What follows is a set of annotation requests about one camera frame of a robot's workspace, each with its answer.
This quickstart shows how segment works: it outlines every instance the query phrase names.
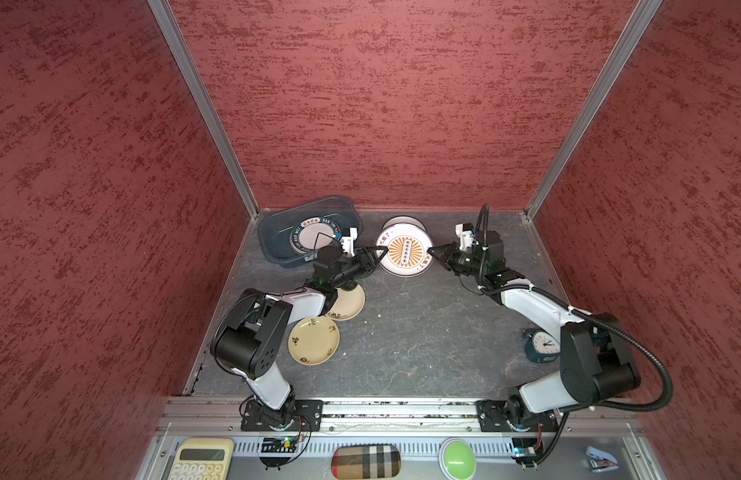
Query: alarm clock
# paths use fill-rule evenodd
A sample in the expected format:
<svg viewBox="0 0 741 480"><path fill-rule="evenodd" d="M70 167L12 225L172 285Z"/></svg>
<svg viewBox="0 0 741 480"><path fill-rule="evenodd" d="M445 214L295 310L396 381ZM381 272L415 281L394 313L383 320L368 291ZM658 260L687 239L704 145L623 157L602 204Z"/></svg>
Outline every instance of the alarm clock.
<svg viewBox="0 0 741 480"><path fill-rule="evenodd" d="M528 329L523 332L525 343L525 356L535 363L554 362L560 356L560 345L543 330Z"/></svg>

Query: beige calculator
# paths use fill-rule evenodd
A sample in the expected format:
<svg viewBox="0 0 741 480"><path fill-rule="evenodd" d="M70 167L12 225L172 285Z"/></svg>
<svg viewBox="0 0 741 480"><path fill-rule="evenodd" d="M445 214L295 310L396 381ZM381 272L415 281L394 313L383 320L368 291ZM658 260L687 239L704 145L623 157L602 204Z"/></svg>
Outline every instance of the beige calculator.
<svg viewBox="0 0 741 480"><path fill-rule="evenodd" d="M178 447L168 480L225 480L233 450L229 438L187 438Z"/></svg>

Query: black cable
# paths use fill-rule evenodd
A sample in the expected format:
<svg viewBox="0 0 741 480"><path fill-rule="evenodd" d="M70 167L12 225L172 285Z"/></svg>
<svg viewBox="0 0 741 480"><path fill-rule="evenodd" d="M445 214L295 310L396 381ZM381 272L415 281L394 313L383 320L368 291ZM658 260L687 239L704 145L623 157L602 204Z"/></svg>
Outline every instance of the black cable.
<svg viewBox="0 0 741 480"><path fill-rule="evenodd" d="M302 454L302 453L304 453L304 452L305 452L305 451L307 450L307 447L309 446L309 442L310 442L310 441L311 441L311 439L312 439L312 422L311 422L311 420L309 419L309 416L306 416L306 415L305 415L305 416L303 416L303 417L300 417L300 416L299 416L299 418L303 418L304 420L306 420L306 421L307 421L307 425L309 426L309 438L307 438L307 444L306 444L306 445L304 445L304 447L303 447L303 448L301 449L301 451L300 451L300 452L298 453L298 455L297 455L297 456L294 456L293 458L291 458L290 460L288 460L288 461L287 461L286 463L282 464L282 466L287 466L287 465L288 465L289 463L292 463L292 462L294 462L294 461L296 460L296 458L300 457L300 456L301 456L301 454Z"/></svg>
<svg viewBox="0 0 741 480"><path fill-rule="evenodd" d="M490 296L490 295L496 295L497 293L506 292L508 290L515 290L515 289L529 290L528 285L524 285L522 283L514 283L512 285L505 285L496 290L491 290L489 292L484 292L484 293ZM635 349L639 350L653 364L653 367L659 373L659 377L661 378L661 381L662 381L662 393L661 393L661 396L659 396L659 398L657 398L656 400L652 402L648 402L648 403L637 403L637 404L613 402L610 400L602 400L601 402L597 402L595 405L604 406L608 408L615 408L617 410L625 410L627 412L653 412L654 410L664 408L665 406L669 404L675 392L675 388L672 383L672 377L669 376L669 371L666 370L666 367L661 363L661 361L656 357L656 355L654 355L650 350L645 348L642 343L638 342L635 338L633 338L626 332L615 328L615 326L610 326L609 324L605 323L604 321L594 316L591 316L585 312L582 312L581 310L578 310L575 307L571 307L570 305L568 305L567 302L563 302L562 300L554 296L552 293L542 290L538 288L537 286L532 287L530 291L536 292L539 295L545 296L546 298L550 299L552 302L555 302L556 304L560 305L562 308L566 310L570 310L570 312L573 315L577 316L581 320L584 320L590 325L596 326L599 329L609 332L611 335L615 335L625 340L627 343L632 345Z"/></svg>
<svg viewBox="0 0 741 480"><path fill-rule="evenodd" d="M485 263L487 260L487 244L488 244L488 210L489 210L488 204L483 205L482 208L480 208L480 214L477 215L477 231L480 230L483 231L483 243L481 245L481 248L483 249L483 255L480 258L480 269L477 271L477 286L478 288L480 285L483 284L483 273L485 271Z"/></svg>
<svg viewBox="0 0 741 480"><path fill-rule="evenodd" d="M243 416L242 415L242 406L243 405L248 405L248 402L250 402L250 399L253 398L253 397L255 397L255 395L250 395L248 398L246 398L245 400L243 400L242 402L240 402L240 407L237 408L237 411L240 412L240 416L241 417Z"/></svg>
<svg viewBox="0 0 741 480"><path fill-rule="evenodd" d="M335 236L330 236L328 234L325 234L323 232L318 232L318 235L314 238L314 245L312 246L312 250L318 250L318 240L320 239L320 235L327 236L330 239L330 242L328 245L331 245L333 243L337 243L338 246L341 246L341 241L338 240Z"/></svg>
<svg viewBox="0 0 741 480"><path fill-rule="evenodd" d="M459 281L461 282L461 286L464 287L464 289L467 292L472 293L474 295L485 295L485 293L483 293L482 291L475 292L474 290L470 290L470 288L468 286L464 285L464 280L463 280L463 277L461 275L459 275Z"/></svg>
<svg viewBox="0 0 741 480"><path fill-rule="evenodd" d="M568 421L568 415L569 415L569 412L563 413L563 417L560 419L560 423L557 426L557 432L555 432L554 438L552 438L552 441L549 443L549 446L544 450L544 453L541 454L541 457L539 457L538 460L534 460L532 463L524 462L523 463L524 466L535 467L548 458L548 456L552 453L552 450L555 448L555 445L557 445L557 441L560 439L560 436L563 434L563 429L565 428L565 424Z"/></svg>

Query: blue plastic tub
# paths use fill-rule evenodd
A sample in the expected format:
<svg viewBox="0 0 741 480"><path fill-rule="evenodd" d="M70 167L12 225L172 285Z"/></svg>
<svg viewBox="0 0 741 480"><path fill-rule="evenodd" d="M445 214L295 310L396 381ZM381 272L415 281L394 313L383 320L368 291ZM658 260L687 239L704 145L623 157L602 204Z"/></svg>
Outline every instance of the blue plastic tub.
<svg viewBox="0 0 741 480"><path fill-rule="evenodd" d="M258 242L272 264L293 268L314 260L334 234L352 226L362 233L363 221L352 201L334 195L264 217Z"/></svg>

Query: clock face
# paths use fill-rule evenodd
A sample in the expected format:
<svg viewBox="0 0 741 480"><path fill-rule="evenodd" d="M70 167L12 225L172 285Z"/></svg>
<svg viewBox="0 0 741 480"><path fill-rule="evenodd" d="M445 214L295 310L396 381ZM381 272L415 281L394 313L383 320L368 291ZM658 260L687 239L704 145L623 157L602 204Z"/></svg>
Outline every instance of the clock face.
<svg viewBox="0 0 741 480"><path fill-rule="evenodd" d="M536 332L533 335L533 349L542 355L560 353L560 345L547 332Z"/></svg>

